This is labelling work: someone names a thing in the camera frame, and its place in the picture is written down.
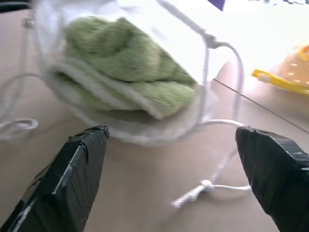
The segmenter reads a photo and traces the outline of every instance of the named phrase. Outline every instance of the green towel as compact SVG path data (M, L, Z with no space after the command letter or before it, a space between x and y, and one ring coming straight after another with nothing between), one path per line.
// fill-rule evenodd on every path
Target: green towel
M98 109L145 110L162 119L196 94L195 81L124 18L76 19L66 28L65 55L52 68L57 81Z

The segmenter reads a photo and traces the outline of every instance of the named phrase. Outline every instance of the purple object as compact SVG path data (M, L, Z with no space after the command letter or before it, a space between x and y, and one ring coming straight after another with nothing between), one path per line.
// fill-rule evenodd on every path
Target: purple object
M212 5L223 11L225 0L208 0Z

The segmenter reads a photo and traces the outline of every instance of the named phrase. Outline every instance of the folded towel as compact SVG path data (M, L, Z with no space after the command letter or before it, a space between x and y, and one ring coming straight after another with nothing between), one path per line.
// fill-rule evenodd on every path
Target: folded towel
M144 110L156 119L192 101L195 81L152 39L124 18L82 17L66 29L57 81L102 110Z
M84 62L75 60L67 60L65 63L58 64L55 66L57 73L48 72L44 75L46 84L62 101L69 102L67 107L82 121L88 125L108 125L111 136L121 141L142 146L166 145L196 131L194 129L198 129L201 122L212 119L215 112L218 102L216 96L211 90L207 90L205 98L204 87L199 85L197 85L197 93L191 102L176 114L161 120L157 120L147 111L141 110L100 110L102 105L100 98L111 97L110 95L100 92L101 95L96 95L96 98L93 98L94 94L91 94L91 98L85 100L89 96L89 91L79 87L77 82L72 85L71 80L66 82L59 78L59 70L62 66L69 72L77 72L76 69L70 68L71 62L78 62L80 66L82 63L84 64ZM89 87L95 88L95 83L88 83L90 83ZM116 100L110 99L109 103L120 107L121 102Z

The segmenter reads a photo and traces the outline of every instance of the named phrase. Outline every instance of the beige tabletop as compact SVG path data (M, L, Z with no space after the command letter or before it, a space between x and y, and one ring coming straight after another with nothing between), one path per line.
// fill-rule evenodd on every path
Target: beige tabletop
M16 48L19 41L15 38L20 34L18 20L24 14L0 15L1 30L6 29L7 32L0 37L0 44L2 40L9 44L1 46L1 51L4 51L1 52L1 63L4 64L1 82L18 73ZM3 18L11 21L4 25ZM32 59L29 59L29 67L32 71L36 70ZM218 79L233 86L231 73L225 66ZM217 82L213 82L212 89L219 98L217 118L231 118L235 92ZM269 98L271 91L266 87L262 86L257 91L246 87L245 91L249 97L265 99L264 104L272 109L280 104L280 98ZM294 123L309 128L308 112L304 110L305 105L301 107L299 96L297 99L299 108L294 105L294 109L299 109L297 113L285 112L284 107L277 113L284 117L288 114ZM87 128L36 78L27 79L23 98L14 115L35 118L40 125L28 138L0 145L0 224L9 216L33 177L55 156L68 136ZM308 133L280 116L242 99L239 119L242 123L294 139L308 152ZM180 210L171 207L171 201L195 187L200 180L208 179L220 160L235 146L235 128L225 125L205 127L184 141L158 148L124 144L111 138L100 188L85 231L278 231L251 192L215 190L201 195L196 202ZM239 158L235 158L225 169L219 183L235 186L247 184Z

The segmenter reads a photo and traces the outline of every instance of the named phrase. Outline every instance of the drawstring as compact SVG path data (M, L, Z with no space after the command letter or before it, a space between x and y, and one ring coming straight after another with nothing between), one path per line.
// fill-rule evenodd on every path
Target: drawstring
M19 118L14 119L12 115L12 111L15 108L17 101L21 97L21 93L24 87L24 78L26 76L38 76L34 73L25 73L26 70L26 61L28 56L28 40L29 40L29 33L31 29L31 18L26 17L23 21L23 28L24 33L22 36L21 42L21 53L20 53L20 60L19 60L19 71L20 75L17 75L8 81L6 81L0 88L0 106L1 114L0 114L0 142L5 142L9 140L13 140L18 137L23 137L30 131L36 129L38 127L38 122L31 118ZM12 100L9 102L8 105L5 104L5 92L8 87L12 83L16 83L15 93L12 96Z
M204 44L205 44L205 62L204 62L204 70L203 70L203 85L205 87L205 99L207 97L207 76L208 76L208 63L209 63L209 48L216 49L218 47L228 47L230 48L234 54L236 55L237 61L238 61L238 85L237 85L237 96L234 100L233 105L233 118L235 120L238 119L239 114L239 107L240 107L240 100L241 100L241 93L243 89L243 83L244 83L244 68L243 64L240 58L239 53L237 50L231 46L228 43L218 42L216 41L216 38L212 35L207 34L206 30L201 28L199 25L197 25L195 22L193 22L190 18L188 18L185 14L183 14L179 9L177 9L174 5L171 3L165 1L165 0L157 0L157 2L164 7L169 13L174 15L176 18L181 20L183 23L185 23L188 27L190 27L192 30L194 30L196 33L201 35ZM209 121L202 121L203 125L209 125L209 124L228 124L228 125L235 125L237 127L244 126L242 123L233 121L233 120L225 120L225 119L214 119ZM172 202L172 205L175 208L180 208L183 204L185 204L188 201L195 201L199 194L201 192L209 192L214 189L232 189L232 190L241 190L241 191L248 191L251 190L251 187L249 185L243 186L243 187L233 187L233 186L225 186L225 185L216 185L216 181L218 179L218 176L220 172L226 167L226 165L230 162L230 160L237 154L237 149L232 151L229 155L227 155L223 161L219 164L217 167L217 170L211 175L210 180L202 180L200 184L195 187L194 189L190 190L189 192L185 193L183 196L178 198L177 200Z

